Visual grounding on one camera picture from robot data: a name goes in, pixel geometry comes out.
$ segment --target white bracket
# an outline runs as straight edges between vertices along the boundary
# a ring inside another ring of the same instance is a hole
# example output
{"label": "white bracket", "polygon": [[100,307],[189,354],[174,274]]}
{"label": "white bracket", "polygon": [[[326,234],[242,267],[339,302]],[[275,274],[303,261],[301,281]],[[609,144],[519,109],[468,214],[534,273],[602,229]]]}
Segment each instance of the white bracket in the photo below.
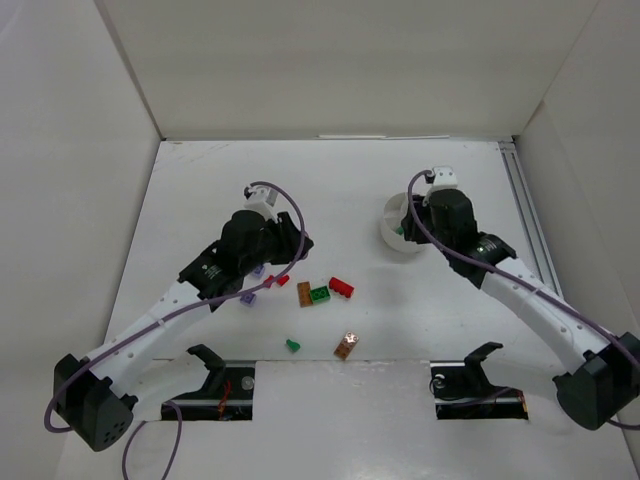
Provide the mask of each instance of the white bracket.
{"label": "white bracket", "polygon": [[[87,358],[91,360],[97,357],[118,342],[121,342],[153,323],[158,323],[160,326],[142,338],[118,350],[114,355],[93,367],[91,372],[98,377],[98,379],[109,377],[113,381],[111,390],[118,397],[130,393],[132,387],[142,374],[142,371],[149,366],[151,361],[157,358],[158,354],[182,332],[196,322],[209,317],[211,312],[207,307],[200,307],[183,313],[179,317],[164,324],[160,319],[181,307],[191,305],[199,300],[198,290],[194,286],[187,282],[175,282],[160,301],[147,313],[111,340],[111,342],[107,342],[87,354]],[[204,365],[201,363],[200,365],[202,370],[206,372]]]}
{"label": "white bracket", "polygon": [[273,212],[273,206],[278,192],[262,185],[247,187],[247,191],[251,196],[244,202],[245,210],[252,210],[262,215],[265,220],[277,222],[278,217]]}
{"label": "white bracket", "polygon": [[[508,258],[496,267],[565,303],[531,273],[519,258]],[[609,345],[607,340],[576,318],[501,275],[487,273],[482,282],[482,291],[505,305],[526,323],[551,347],[569,373],[574,373],[582,366],[587,350],[598,353]]]}

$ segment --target white table surface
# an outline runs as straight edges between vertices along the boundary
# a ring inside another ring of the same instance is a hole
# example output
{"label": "white table surface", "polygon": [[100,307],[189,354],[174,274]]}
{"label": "white table surface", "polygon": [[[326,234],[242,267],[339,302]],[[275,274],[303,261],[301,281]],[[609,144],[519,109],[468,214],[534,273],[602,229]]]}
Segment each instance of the white table surface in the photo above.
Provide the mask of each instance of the white table surface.
{"label": "white table surface", "polygon": [[[290,284],[259,294],[253,309],[227,302],[163,357],[206,343],[227,359],[333,360],[347,329],[361,337],[346,363],[259,362],[254,420],[188,423],[170,479],[637,478],[619,430],[587,432],[533,395],[530,422],[437,421],[428,365],[411,359],[458,359],[496,340],[532,364],[557,364],[521,322],[457,277],[433,249],[405,257],[382,242],[377,221],[385,201],[419,169],[443,164],[456,170],[481,228],[533,266],[493,142],[162,144],[108,338],[217,238],[253,180],[293,195],[316,246]],[[356,287],[354,297],[300,309],[295,283],[320,285],[333,275]],[[295,357],[284,347],[287,336],[302,343]],[[173,422],[145,427],[135,442],[132,479],[160,478],[174,433]],[[124,443],[93,454],[70,435],[56,478],[121,478]]]}
{"label": "white table surface", "polygon": [[[510,243],[533,267],[502,157],[494,142],[263,141],[165,142],[158,153],[118,292],[107,339],[155,303],[242,208],[243,187],[268,180],[299,203],[315,241],[292,281],[258,293],[253,309],[224,304],[188,330],[162,358],[197,343],[229,360],[332,360],[347,330],[359,335],[352,359],[458,358],[482,342],[539,351],[546,345],[498,302],[453,273],[435,249],[405,256],[384,244],[378,221],[417,171],[451,165],[480,227]],[[283,198],[278,210],[287,208]],[[275,273],[281,267],[268,266]],[[349,301],[301,309],[296,283],[336,276],[355,287]],[[257,283],[251,278],[245,285]]]}

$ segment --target green lego brick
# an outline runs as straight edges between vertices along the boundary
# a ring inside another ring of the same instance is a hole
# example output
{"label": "green lego brick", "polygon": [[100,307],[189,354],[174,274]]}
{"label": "green lego brick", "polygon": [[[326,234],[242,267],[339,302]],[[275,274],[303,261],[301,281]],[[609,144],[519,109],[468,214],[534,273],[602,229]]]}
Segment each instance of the green lego brick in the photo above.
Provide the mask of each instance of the green lego brick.
{"label": "green lego brick", "polygon": [[296,353],[298,350],[300,350],[300,344],[298,342],[294,342],[293,340],[287,338],[287,347],[289,347],[289,350],[291,350],[291,353]]}
{"label": "green lego brick", "polygon": [[311,301],[314,305],[316,303],[326,302],[331,298],[331,295],[329,294],[329,288],[326,286],[314,288],[313,290],[311,290],[311,292],[309,292],[309,294],[311,295]]}

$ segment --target purple cable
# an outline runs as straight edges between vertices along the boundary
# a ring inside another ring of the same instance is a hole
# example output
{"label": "purple cable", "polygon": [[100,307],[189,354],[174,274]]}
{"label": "purple cable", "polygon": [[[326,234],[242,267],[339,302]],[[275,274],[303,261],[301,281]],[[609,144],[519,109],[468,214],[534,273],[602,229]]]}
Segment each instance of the purple cable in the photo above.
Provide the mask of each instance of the purple cable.
{"label": "purple cable", "polygon": [[[431,172],[432,172],[431,170],[423,170],[423,171],[417,173],[411,179],[411,181],[409,182],[409,187],[407,188],[408,198],[413,198],[413,186],[415,185],[416,181],[422,176],[425,176],[425,178],[426,178],[426,175],[431,173]],[[633,365],[633,367],[636,370],[640,371],[640,362],[638,362],[638,360],[631,354],[631,352],[629,350],[627,350],[624,347],[624,345],[622,345],[622,343],[620,343],[620,341],[614,335],[612,335],[611,333],[607,332],[604,328],[602,328],[600,325],[598,325],[593,320],[588,319],[587,317],[582,315],[580,312],[577,312],[576,310],[574,310],[573,308],[569,307],[568,305],[565,305],[564,303],[562,303],[558,299],[552,297],[551,295],[549,295],[549,294],[547,294],[547,293],[545,293],[545,292],[543,292],[541,290],[538,290],[536,287],[534,287],[530,283],[526,282],[525,280],[522,280],[521,278],[518,278],[515,275],[511,275],[510,273],[507,273],[507,272],[505,272],[503,270],[500,270],[499,268],[496,268],[493,265],[489,265],[488,263],[483,263],[483,262],[480,262],[480,261],[478,261],[478,260],[476,260],[474,258],[467,257],[466,255],[462,255],[461,253],[458,253],[455,250],[452,250],[449,247],[443,245],[422,224],[422,221],[420,220],[420,217],[418,217],[418,212],[416,212],[416,207],[413,204],[413,202],[408,202],[408,203],[409,203],[409,210],[411,211],[411,216],[413,217],[413,220],[415,221],[416,225],[418,226],[420,231],[424,234],[424,236],[427,237],[427,239],[429,239],[429,241],[438,250],[442,251],[443,253],[446,253],[447,255],[449,255],[451,257],[457,258],[458,260],[461,260],[461,261],[463,261],[465,263],[468,263],[469,265],[473,265],[474,267],[478,267],[478,268],[482,268],[484,270],[487,270],[490,273],[495,273],[497,275],[500,275],[500,276],[502,276],[502,277],[504,277],[504,278],[506,278],[508,280],[511,280],[512,282],[517,283],[521,287],[526,288],[530,292],[535,293],[539,297],[545,299],[547,302],[549,302],[554,307],[559,308],[560,310],[562,310],[563,312],[567,313],[568,315],[571,315],[572,317],[580,320],[582,323],[587,325],[589,328],[591,328],[592,330],[594,330],[595,332],[597,332],[598,334],[603,336],[606,340],[609,341],[609,343],[611,343],[614,347],[616,347],[620,351],[620,353],[622,353],[622,355],[627,360],[629,360],[629,363],[631,363],[631,365]],[[616,427],[626,429],[626,430],[640,430],[640,425],[625,425],[625,424],[616,422],[615,420],[608,420],[608,423],[610,423],[611,425],[614,425]]]}
{"label": "purple cable", "polygon": [[[291,269],[295,266],[295,264],[298,262],[298,260],[300,260],[300,257],[302,256],[302,250],[304,249],[304,240],[306,238],[306,230],[305,230],[305,225],[304,225],[304,218],[302,216],[302,212],[300,211],[300,208],[298,207],[298,204],[293,200],[293,198],[291,198],[291,196],[287,192],[282,190],[277,185],[274,185],[273,183],[264,182],[264,181],[258,181],[258,182],[253,182],[251,184],[252,187],[256,186],[256,185],[262,185],[262,186],[269,187],[269,188],[272,188],[273,190],[277,191],[280,195],[282,195],[284,198],[287,199],[287,201],[291,204],[291,207],[296,212],[296,215],[298,216],[298,221],[300,222],[300,245],[298,246],[298,250],[296,251],[295,255],[293,256],[293,260],[291,261],[291,263],[289,265],[287,265],[280,273],[278,273],[270,282],[265,282],[265,283],[262,283],[260,285],[255,286],[255,287],[251,287],[251,288],[248,288],[246,290],[242,290],[242,291],[237,292],[237,293],[232,293],[232,294],[229,294],[229,295],[222,295],[220,297],[211,298],[211,299],[207,299],[207,300],[201,300],[199,302],[192,303],[191,305],[184,306],[182,308],[179,308],[178,310],[175,310],[174,312],[169,313],[168,315],[166,315],[165,317],[162,318],[163,322],[165,322],[165,323],[169,322],[169,321],[173,320],[174,318],[179,317],[183,313],[186,313],[186,312],[188,312],[190,310],[193,310],[194,308],[203,307],[205,305],[213,305],[213,304],[216,304],[216,303],[222,303],[222,302],[224,302],[226,300],[230,300],[232,298],[241,297],[243,295],[247,295],[248,293],[257,292],[258,290],[262,290],[263,288],[267,288],[272,283],[277,282],[280,278],[284,277],[287,273],[289,273],[291,271]],[[131,335],[128,338],[125,338],[120,343],[114,345],[113,347],[109,348],[108,350],[106,350],[103,353],[101,353],[100,355],[98,355],[93,360],[90,360],[89,362],[85,363],[82,367],[80,367],[77,372],[75,372],[73,375],[71,375],[67,379],[67,381],[65,381],[60,386],[58,391],[55,392],[55,394],[53,395],[53,397],[49,401],[49,404],[47,405],[47,408],[45,409],[45,412],[44,412],[44,428],[47,429],[47,431],[49,431],[51,433],[66,433],[66,432],[70,432],[71,431],[71,427],[55,427],[51,423],[51,414],[55,410],[55,406],[58,403],[58,401],[60,400],[60,397],[62,396],[62,394],[73,384],[73,382],[78,380],[78,378],[80,378],[87,371],[89,371],[89,369],[91,369],[94,366],[96,366],[98,363],[103,361],[105,358],[110,357],[111,355],[113,355],[118,350],[120,350],[120,349],[126,347],[127,345],[135,342],[139,338],[145,336],[147,333],[155,330],[159,326],[160,326],[160,323],[154,323],[152,325],[149,325],[148,327],[143,328],[139,332],[134,333],[133,335]],[[181,424],[181,418],[182,418],[182,414],[179,413],[178,414],[178,423],[179,424]],[[123,462],[126,459],[126,454],[128,452],[129,445],[131,444],[131,439],[133,438],[133,436],[135,436],[136,433],[138,433],[138,431],[140,431],[140,429],[142,428],[143,425],[144,425],[144,423],[140,424],[136,428],[136,430],[133,432],[133,434],[131,435],[131,438],[129,439],[129,442],[127,443],[127,447],[125,448],[125,457],[123,457]],[[176,446],[174,447],[174,451],[172,453],[169,465],[167,466],[167,470],[165,471],[165,475],[162,477],[163,480],[166,478],[167,474],[169,473],[169,470],[171,469],[171,464],[173,463],[173,459],[175,457],[175,453],[177,452],[178,442],[179,442],[181,434],[182,434],[182,427],[180,425],[178,427],[178,435],[177,435],[177,439],[176,439]],[[124,472],[124,470],[123,470],[123,474],[125,475],[125,477],[124,477],[125,480],[127,480],[126,472]]]}
{"label": "purple cable", "polygon": [[[169,401],[166,402],[166,405],[173,408],[176,412],[176,417],[178,419],[178,432],[176,433],[176,441],[173,444],[173,450],[171,451],[171,456],[169,457],[169,461],[167,462],[167,468],[164,469],[164,473],[162,474],[162,478],[160,480],[166,480],[169,475],[169,471],[173,466],[173,461],[176,459],[176,453],[178,453],[178,445],[180,445],[180,438],[182,437],[182,412],[180,411],[180,407],[178,407],[175,403]],[[133,431],[129,440],[127,440],[127,444],[124,447],[124,453],[122,454],[122,478],[124,480],[130,480],[129,474],[127,473],[127,456],[129,455],[129,449],[131,448],[131,443],[133,442],[133,438],[138,434],[142,427],[144,427],[147,422],[140,422],[140,425]]]}

